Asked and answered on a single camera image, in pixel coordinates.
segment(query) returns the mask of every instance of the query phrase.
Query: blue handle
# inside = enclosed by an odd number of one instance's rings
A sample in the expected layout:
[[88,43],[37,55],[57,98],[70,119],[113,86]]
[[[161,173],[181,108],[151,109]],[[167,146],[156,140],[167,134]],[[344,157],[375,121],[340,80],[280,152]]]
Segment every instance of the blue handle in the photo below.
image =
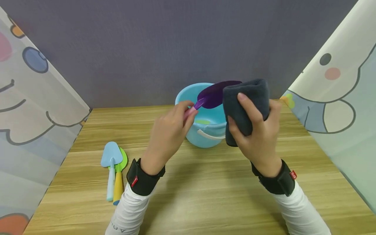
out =
[[107,201],[112,201],[114,199],[114,188],[115,188],[115,165],[113,164],[113,160],[111,158],[111,166],[110,166],[110,174],[108,175],[108,183],[107,183]]

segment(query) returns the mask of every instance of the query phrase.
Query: pink handle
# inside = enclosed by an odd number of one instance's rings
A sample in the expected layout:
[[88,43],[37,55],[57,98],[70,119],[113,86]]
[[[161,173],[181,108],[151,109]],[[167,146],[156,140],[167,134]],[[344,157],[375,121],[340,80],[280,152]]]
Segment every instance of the pink handle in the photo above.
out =
[[185,111],[184,113],[184,116],[183,116],[183,120],[187,120],[187,118],[189,117],[189,115],[191,115],[194,111],[196,111],[195,107],[190,107],[187,111]]

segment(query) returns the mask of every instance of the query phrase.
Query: curtain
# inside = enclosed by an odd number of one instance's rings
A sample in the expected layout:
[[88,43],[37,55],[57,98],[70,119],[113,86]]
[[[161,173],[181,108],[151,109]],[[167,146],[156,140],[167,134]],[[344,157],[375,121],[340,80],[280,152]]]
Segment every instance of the curtain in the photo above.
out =
[[88,114],[0,9],[0,234],[22,234]]
[[281,97],[373,212],[375,44],[376,1],[358,1]]

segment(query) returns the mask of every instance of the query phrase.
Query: hand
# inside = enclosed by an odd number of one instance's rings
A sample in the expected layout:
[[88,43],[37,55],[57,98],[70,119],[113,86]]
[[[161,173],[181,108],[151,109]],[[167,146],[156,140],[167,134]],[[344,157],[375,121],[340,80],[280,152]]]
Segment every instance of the hand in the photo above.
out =
[[270,100],[269,117],[264,121],[260,111],[246,95],[239,93],[238,101],[251,120],[253,131],[250,136],[244,136],[234,119],[228,116],[229,130],[241,152],[256,169],[264,177],[276,177],[282,167],[282,161],[276,155],[281,105],[277,101]]
[[196,110],[184,122],[184,112],[194,103],[187,100],[175,105],[167,114],[156,119],[150,134],[149,146],[141,157],[141,168],[149,175],[158,174],[177,152],[191,128]]

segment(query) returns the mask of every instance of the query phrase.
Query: light blue bucket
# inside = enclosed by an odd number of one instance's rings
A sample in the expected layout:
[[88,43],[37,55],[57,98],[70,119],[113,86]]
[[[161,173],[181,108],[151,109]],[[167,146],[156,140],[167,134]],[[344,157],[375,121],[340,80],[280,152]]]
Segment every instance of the light blue bucket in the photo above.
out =
[[[187,86],[179,92],[175,99],[175,104],[184,100],[190,100],[196,103],[199,93],[211,85],[213,85],[213,83],[204,82]],[[216,146],[225,138],[225,132],[226,119],[223,105],[214,109],[201,107],[186,137],[189,142],[197,147],[210,148]]]

